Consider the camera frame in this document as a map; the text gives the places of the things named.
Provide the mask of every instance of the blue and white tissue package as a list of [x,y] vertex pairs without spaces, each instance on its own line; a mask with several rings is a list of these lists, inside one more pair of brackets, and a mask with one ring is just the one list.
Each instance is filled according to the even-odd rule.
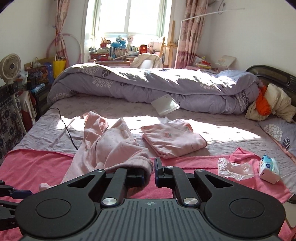
[[275,184],[281,179],[277,161],[264,155],[259,165],[259,177],[269,183]]

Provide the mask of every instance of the fan grille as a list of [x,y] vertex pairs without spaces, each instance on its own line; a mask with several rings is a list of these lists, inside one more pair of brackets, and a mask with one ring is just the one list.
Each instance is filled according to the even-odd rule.
[[11,80],[17,77],[21,61],[18,55],[10,54],[6,56],[0,63],[0,74],[4,80]]

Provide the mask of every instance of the yellow bag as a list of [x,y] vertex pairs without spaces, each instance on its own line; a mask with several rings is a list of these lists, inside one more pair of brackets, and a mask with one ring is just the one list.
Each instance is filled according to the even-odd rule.
[[65,69],[66,60],[54,61],[53,62],[53,71],[54,78],[56,79]]

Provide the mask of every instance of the electric fan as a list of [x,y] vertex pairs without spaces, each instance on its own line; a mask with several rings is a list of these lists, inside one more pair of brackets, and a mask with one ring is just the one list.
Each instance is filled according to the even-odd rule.
[[[13,86],[14,80],[16,79],[17,75],[20,72],[20,68],[21,68],[20,57],[17,54],[10,54],[5,58],[3,58],[0,62],[0,78],[2,78],[8,86]],[[15,108],[15,113],[19,119],[19,123],[21,125],[23,133],[26,134],[27,132],[22,122],[20,111],[17,108],[15,91],[13,91],[14,88],[10,88],[10,89],[12,91],[10,91],[9,93],[11,94],[10,97],[12,99],[12,102]]]

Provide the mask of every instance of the pink curtain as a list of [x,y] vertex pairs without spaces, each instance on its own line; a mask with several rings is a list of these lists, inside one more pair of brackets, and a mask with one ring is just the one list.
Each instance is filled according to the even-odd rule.
[[67,17],[69,4],[70,0],[57,0],[55,46],[57,47],[57,57],[66,58],[66,67],[69,67],[69,60],[67,56],[66,44],[62,35],[62,30],[65,19]]
[[[184,19],[205,14],[207,5],[208,0],[186,0]],[[176,68],[185,68],[194,61],[204,23],[205,16],[183,22]]]

